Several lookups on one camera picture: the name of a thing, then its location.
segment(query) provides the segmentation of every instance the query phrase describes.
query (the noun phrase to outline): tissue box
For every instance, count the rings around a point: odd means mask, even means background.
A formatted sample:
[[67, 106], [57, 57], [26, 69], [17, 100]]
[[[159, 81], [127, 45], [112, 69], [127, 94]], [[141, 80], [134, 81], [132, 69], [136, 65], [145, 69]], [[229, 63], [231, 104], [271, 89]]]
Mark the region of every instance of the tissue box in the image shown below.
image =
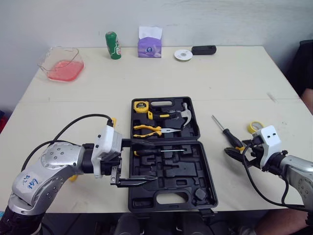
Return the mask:
[[162, 29], [158, 27], [140, 27], [138, 57], [161, 58]]

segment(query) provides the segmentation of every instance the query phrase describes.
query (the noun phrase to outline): purple tissue box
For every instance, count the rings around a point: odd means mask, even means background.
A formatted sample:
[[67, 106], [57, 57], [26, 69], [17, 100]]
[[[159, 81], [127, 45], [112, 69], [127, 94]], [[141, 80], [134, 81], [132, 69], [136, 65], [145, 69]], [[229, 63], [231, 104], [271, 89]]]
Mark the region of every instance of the purple tissue box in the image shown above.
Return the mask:
[[138, 57], [161, 58], [162, 42], [157, 38], [142, 38], [138, 42]]

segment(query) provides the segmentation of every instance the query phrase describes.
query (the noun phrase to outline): pliers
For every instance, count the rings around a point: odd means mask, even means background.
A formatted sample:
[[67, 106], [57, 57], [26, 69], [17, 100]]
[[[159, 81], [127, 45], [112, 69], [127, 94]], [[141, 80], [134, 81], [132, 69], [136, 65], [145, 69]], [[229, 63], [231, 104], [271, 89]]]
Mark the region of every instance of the pliers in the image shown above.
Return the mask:
[[147, 126], [147, 125], [134, 126], [134, 130], [140, 130], [140, 129], [148, 129], [153, 132], [148, 133], [146, 135], [134, 135], [135, 138], [146, 138], [146, 137], [153, 136], [153, 135], [161, 136], [162, 133], [171, 133], [171, 132], [181, 131], [180, 129], [162, 128], [160, 126], [157, 126], [157, 127]]

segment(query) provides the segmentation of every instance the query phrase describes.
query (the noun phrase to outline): black cable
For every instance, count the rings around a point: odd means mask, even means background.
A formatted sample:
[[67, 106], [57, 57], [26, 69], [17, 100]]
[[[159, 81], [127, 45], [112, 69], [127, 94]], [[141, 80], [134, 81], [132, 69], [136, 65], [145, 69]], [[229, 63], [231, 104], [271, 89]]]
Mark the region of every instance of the black cable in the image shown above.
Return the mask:
[[41, 223], [41, 226], [43, 226], [51, 235], [54, 235], [54, 232], [52, 231], [52, 229], [50, 229], [46, 224]]
[[24, 164], [23, 164], [23, 166], [22, 166], [21, 172], [22, 172], [23, 170], [25, 170], [25, 168], [26, 168], [26, 166], [27, 166], [29, 160], [30, 160], [31, 157], [38, 151], [38, 149], [40, 149], [41, 147], [43, 147], [43, 146], [45, 146], [45, 145], [47, 145], [47, 144], [49, 144], [49, 143], [55, 143], [55, 142], [67, 142], [67, 143], [71, 143], [71, 142], [68, 142], [68, 141], [53, 140], [53, 141], [47, 141], [47, 142], [44, 142], [44, 143], [40, 144], [39, 146], [37, 146], [37, 147], [28, 155], [28, 157], [26, 158], [26, 160], [25, 160], [25, 162], [24, 162]]
[[215, 232], [213, 231], [210, 225], [208, 225], [208, 228], [211, 230], [212, 235], [215, 235]]
[[[250, 171], [249, 171], [249, 169], [248, 169], [248, 166], [247, 166], [247, 164], [246, 164], [246, 156], [245, 156], [245, 154], [246, 154], [247, 150], [248, 150], [251, 146], [252, 146], [252, 144], [249, 143], [249, 144], [245, 147], [245, 149], [243, 150], [243, 153], [242, 153], [242, 158], [243, 158], [243, 164], [244, 164], [246, 173], [247, 173], [248, 178], [249, 178], [249, 180], [250, 180], [250, 182], [251, 182], [253, 188], [255, 189], [255, 191], [256, 191], [264, 200], [266, 200], [267, 202], [269, 202], [269, 203], [271, 203], [271, 204], [273, 204], [273, 205], [280, 206], [280, 207], [287, 207], [287, 208], [290, 208], [290, 209], [294, 209], [294, 210], [298, 210], [298, 211], [303, 211], [303, 212], [309, 212], [309, 210], [307, 210], [307, 209], [305, 209], [305, 208], [301, 208], [301, 207], [299, 207], [299, 206], [297, 206], [297, 205], [290, 205], [290, 204], [285, 204], [285, 203], [273, 202], [273, 201], [269, 200], [267, 197], [265, 197], [265, 196], [259, 191], [259, 189], [257, 188], [257, 186], [255, 185], [255, 183], [254, 183], [254, 181], [253, 181], [253, 179], [252, 179], [252, 176], [251, 176]], [[287, 195], [288, 189], [289, 189], [289, 183], [288, 183], [288, 181], [287, 181], [286, 179], [284, 179], [284, 181], [285, 181], [286, 185], [288, 185], [288, 186], [286, 186], [285, 191], [284, 191], [284, 194], [283, 194], [283, 197], [282, 197], [282, 201], [283, 201], [283, 202], [285, 201], [285, 198], [286, 198], [286, 195]]]
[[45, 145], [47, 145], [47, 144], [52, 145], [52, 144], [55, 143], [55, 142], [68, 142], [68, 141], [59, 141], [58, 138], [59, 138], [71, 125], [73, 125], [74, 123], [78, 122], [78, 121], [81, 120], [81, 119], [89, 118], [89, 117], [103, 117], [103, 118], [105, 117], [105, 118], [108, 119], [107, 125], [113, 126], [112, 118], [110, 118], [108, 115], [105, 115], [105, 114], [88, 114], [88, 115], [83, 115], [83, 116], [81, 116], [81, 117], [79, 117], [79, 118], [77, 118], [77, 119], [71, 121], [66, 127], [64, 127], [64, 128], [56, 135], [56, 137], [54, 137], [54, 139], [53, 139], [52, 141], [47, 141], [47, 142], [44, 142], [44, 143], [40, 144], [39, 146], [37, 146], [37, 147], [28, 155], [28, 157], [26, 158], [26, 160], [25, 160], [25, 162], [24, 162], [24, 164], [23, 164], [23, 166], [22, 166], [22, 170], [21, 170], [21, 171], [25, 170], [25, 168], [26, 168], [26, 166], [27, 166], [29, 160], [30, 160], [31, 157], [35, 154], [35, 152], [38, 151], [38, 149], [40, 149], [41, 147], [43, 147], [43, 146], [45, 146]]
[[77, 119], [71, 121], [66, 127], [64, 127], [64, 128], [62, 129], [62, 131], [60, 131], [60, 132], [56, 135], [56, 137], [54, 137], [53, 140], [54, 140], [54, 141], [57, 140], [57, 139], [58, 139], [71, 125], [73, 125], [74, 123], [78, 122], [78, 121], [81, 120], [81, 119], [89, 118], [89, 117], [103, 117], [103, 118], [105, 117], [105, 118], [108, 119], [107, 125], [113, 126], [112, 118], [110, 118], [108, 115], [105, 115], [105, 114], [88, 114], [88, 115], [83, 115], [83, 116], [81, 116], [81, 117], [79, 117], [79, 118], [77, 118]]
[[210, 223], [209, 225], [212, 226], [212, 225], [215, 225], [217, 223], [228, 223], [228, 222], [229, 222], [228, 220], [221, 219], [221, 220], [216, 220], [216, 221]]
[[68, 227], [68, 229], [65, 231], [64, 235], [67, 235], [68, 232], [71, 230], [71, 228], [74, 226], [74, 224], [76, 223], [76, 221], [78, 220], [78, 218], [81, 216], [81, 213], [78, 214], [78, 216], [73, 220], [73, 222], [70, 224], [70, 226]]

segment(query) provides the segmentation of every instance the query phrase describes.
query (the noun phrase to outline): white wall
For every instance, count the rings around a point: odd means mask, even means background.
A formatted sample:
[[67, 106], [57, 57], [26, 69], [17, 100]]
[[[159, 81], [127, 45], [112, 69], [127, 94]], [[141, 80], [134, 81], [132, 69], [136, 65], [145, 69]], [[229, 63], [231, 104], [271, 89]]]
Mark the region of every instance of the white wall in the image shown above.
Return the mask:
[[134, 47], [139, 25], [163, 27], [163, 46], [263, 45], [285, 71], [313, 38], [313, 0], [1, 0], [0, 109], [14, 109], [50, 46], [104, 47], [113, 30]]

